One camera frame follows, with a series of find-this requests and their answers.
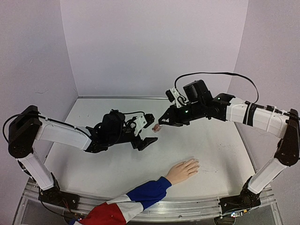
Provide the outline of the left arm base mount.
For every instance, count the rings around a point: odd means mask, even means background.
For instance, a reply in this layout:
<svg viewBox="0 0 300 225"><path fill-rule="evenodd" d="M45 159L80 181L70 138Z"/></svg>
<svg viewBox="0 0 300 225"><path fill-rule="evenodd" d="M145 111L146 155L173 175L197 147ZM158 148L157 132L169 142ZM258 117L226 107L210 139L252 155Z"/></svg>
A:
<svg viewBox="0 0 300 225"><path fill-rule="evenodd" d="M48 190L39 189L39 200L43 203L76 210L79 203L79 195L59 190L58 187L52 187Z"/></svg>

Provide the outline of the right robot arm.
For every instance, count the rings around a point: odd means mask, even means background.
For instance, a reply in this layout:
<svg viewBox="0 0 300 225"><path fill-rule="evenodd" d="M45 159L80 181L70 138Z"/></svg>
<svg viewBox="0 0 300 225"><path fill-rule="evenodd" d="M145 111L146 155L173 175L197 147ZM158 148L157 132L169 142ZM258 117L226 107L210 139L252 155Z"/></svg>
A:
<svg viewBox="0 0 300 225"><path fill-rule="evenodd" d="M221 93L213 97L203 80L184 86L186 97L176 88L166 91L172 103L159 118L160 125L182 127L191 121L207 118L240 123L279 138L277 150L262 169L247 180L239 195L220 199L228 210L251 208L259 204L261 191L286 167L300 159L300 119L298 112L279 110Z"/></svg>

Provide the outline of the red nail polish bottle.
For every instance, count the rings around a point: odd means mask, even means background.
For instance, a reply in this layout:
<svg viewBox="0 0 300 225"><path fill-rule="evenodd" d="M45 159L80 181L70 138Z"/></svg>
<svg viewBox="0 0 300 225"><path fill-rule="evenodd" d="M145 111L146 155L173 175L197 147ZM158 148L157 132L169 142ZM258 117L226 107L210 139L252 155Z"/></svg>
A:
<svg viewBox="0 0 300 225"><path fill-rule="evenodd" d="M154 127L152 128L152 131L157 133L161 130L162 126L159 124L155 124Z"/></svg>

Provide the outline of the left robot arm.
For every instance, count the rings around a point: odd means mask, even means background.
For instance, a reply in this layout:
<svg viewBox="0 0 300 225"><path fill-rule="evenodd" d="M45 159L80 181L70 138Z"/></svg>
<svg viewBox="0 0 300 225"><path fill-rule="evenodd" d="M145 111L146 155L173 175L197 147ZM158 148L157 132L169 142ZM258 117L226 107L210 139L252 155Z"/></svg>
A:
<svg viewBox="0 0 300 225"><path fill-rule="evenodd" d="M151 113L127 113L112 109L96 125L79 127L42 115L35 105L9 117L2 126L2 135L7 142L9 154L20 168L37 184L38 199L52 205L75 205L79 195L61 190L53 172L40 159L36 147L46 144L70 146L86 153L96 154L114 145L129 143L132 148L142 151L155 143L156 137L141 137L141 132L153 124Z"/></svg>

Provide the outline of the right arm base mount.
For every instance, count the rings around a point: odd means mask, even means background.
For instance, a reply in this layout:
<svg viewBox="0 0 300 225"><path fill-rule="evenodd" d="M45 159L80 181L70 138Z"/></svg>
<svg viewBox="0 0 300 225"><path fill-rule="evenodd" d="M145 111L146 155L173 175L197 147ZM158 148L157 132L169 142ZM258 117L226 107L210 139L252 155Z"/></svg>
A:
<svg viewBox="0 0 300 225"><path fill-rule="evenodd" d="M249 210L253 207L260 206L260 192L255 194L248 189L248 183L246 182L242 187L239 195L233 195L229 197L223 197L219 200L219 206L223 215L241 211Z"/></svg>

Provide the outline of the mannequin hand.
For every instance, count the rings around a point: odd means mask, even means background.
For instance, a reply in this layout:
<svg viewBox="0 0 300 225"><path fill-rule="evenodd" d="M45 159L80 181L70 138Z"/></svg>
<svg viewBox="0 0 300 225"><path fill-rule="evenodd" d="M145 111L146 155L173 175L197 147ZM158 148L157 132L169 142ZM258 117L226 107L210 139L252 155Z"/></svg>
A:
<svg viewBox="0 0 300 225"><path fill-rule="evenodd" d="M165 178L172 185L175 185L197 174L199 168L199 161L193 158L188 161L180 162L177 165L174 165L169 170Z"/></svg>

